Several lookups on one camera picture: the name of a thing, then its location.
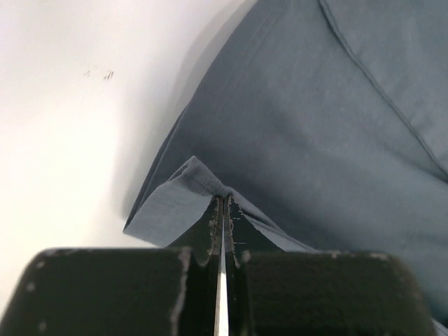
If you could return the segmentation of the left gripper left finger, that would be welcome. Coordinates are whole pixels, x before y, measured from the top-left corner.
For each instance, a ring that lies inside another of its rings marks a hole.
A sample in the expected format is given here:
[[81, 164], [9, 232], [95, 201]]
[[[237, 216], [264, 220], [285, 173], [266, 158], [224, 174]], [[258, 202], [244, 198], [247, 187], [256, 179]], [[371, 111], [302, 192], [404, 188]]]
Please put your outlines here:
[[54, 248], [29, 262], [2, 335], [217, 335], [223, 201], [166, 248]]

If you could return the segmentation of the grey-blue t shirt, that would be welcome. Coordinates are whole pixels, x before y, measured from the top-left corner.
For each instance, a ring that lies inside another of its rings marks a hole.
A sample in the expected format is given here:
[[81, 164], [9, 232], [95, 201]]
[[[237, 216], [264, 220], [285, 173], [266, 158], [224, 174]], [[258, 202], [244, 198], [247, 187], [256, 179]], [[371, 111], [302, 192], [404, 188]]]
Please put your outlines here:
[[124, 231], [166, 246], [215, 196], [285, 249], [399, 257], [446, 335], [447, 2], [257, 2]]

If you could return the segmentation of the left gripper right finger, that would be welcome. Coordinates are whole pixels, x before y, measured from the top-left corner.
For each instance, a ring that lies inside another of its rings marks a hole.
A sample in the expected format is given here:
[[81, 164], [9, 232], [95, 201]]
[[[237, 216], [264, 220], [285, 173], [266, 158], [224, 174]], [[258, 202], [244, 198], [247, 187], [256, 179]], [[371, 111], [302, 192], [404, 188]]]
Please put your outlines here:
[[231, 335], [439, 335], [409, 269], [391, 255], [287, 251], [223, 203]]

